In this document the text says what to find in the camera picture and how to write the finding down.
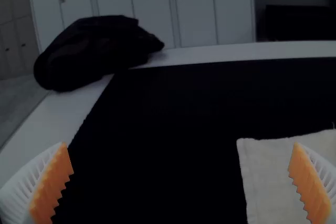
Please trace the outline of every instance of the orange plastic part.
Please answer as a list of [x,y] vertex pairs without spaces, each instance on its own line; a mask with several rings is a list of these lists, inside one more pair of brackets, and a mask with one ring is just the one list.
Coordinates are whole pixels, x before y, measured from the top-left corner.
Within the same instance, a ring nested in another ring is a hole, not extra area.
[[293,146],[288,171],[305,204],[307,219],[312,224],[325,223],[331,214],[331,201],[308,154],[298,143]]
[[65,183],[73,171],[67,145],[62,143],[46,167],[30,202],[29,212],[35,224],[52,223],[57,200],[62,197],[61,191],[66,188]]

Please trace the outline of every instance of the black cloth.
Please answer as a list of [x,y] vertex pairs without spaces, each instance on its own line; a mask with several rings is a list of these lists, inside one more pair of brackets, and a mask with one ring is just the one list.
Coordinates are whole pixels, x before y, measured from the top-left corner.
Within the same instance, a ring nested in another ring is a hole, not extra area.
[[331,129],[335,58],[118,73],[69,145],[54,223],[246,223],[236,140]]
[[45,89],[71,91],[105,74],[144,64],[164,47],[158,38],[125,16],[79,19],[38,57],[36,81]]

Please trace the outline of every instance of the white table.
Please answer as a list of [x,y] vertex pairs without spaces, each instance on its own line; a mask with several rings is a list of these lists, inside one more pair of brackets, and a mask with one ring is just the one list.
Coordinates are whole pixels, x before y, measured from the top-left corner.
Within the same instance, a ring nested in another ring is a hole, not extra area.
[[[336,41],[266,42],[166,50],[140,68],[235,60],[336,56]],[[112,79],[104,77],[69,93],[52,93],[35,109],[0,153],[0,187],[24,164],[58,142],[70,144]]]

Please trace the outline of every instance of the black object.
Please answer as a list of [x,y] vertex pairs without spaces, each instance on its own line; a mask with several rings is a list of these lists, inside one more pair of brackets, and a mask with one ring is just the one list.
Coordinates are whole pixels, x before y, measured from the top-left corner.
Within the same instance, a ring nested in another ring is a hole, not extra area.
[[69,145],[54,223],[246,223],[236,140],[331,129],[336,58],[116,74]]
[[324,6],[266,6],[267,38],[273,41],[336,40],[336,12]]
[[38,57],[37,82],[45,89],[71,91],[105,74],[141,65],[164,43],[124,16],[79,19]]

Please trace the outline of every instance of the white towel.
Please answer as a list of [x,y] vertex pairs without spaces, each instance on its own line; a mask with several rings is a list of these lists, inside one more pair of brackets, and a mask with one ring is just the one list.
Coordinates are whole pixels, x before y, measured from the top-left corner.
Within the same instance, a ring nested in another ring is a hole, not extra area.
[[278,140],[237,141],[249,224],[310,223],[297,188],[288,177],[294,142],[313,149],[336,166],[336,130]]

